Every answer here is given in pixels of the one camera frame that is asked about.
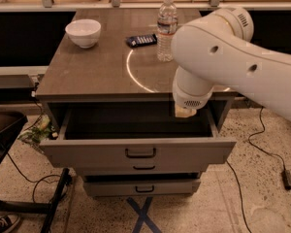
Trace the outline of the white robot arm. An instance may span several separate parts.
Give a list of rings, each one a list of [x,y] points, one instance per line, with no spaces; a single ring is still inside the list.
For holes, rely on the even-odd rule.
[[[243,8],[218,9],[184,24],[171,43],[176,104],[199,110],[222,84],[291,121],[291,54],[253,45],[252,35]]]

